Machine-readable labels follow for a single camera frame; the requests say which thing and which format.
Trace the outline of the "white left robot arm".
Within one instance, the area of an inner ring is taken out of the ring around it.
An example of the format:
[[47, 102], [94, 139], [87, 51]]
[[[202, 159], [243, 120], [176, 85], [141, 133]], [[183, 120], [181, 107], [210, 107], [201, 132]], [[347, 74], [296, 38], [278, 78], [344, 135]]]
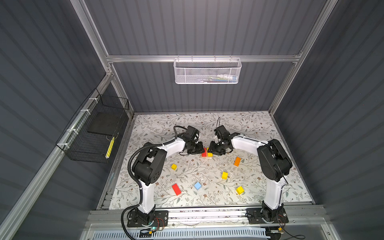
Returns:
[[166, 158], [184, 151], [199, 155], [204, 152], [203, 143], [180, 137], [161, 144], [146, 143], [129, 159], [129, 175], [138, 184], [140, 193], [134, 210], [142, 224], [149, 226], [155, 218], [155, 183], [161, 176]]

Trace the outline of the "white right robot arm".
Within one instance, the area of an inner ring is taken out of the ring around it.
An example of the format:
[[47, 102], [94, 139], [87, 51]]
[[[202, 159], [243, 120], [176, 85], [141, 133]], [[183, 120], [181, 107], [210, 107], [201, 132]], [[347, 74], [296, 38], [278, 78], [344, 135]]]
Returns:
[[217, 142], [212, 141], [208, 152], [222, 156], [227, 153], [228, 149], [243, 150], [259, 157], [262, 172], [267, 178], [267, 187], [258, 216], [268, 224], [288, 223], [289, 220], [282, 203], [282, 194], [283, 187], [288, 184], [285, 176], [289, 174], [293, 163], [281, 143], [276, 139], [266, 142], [234, 133]]

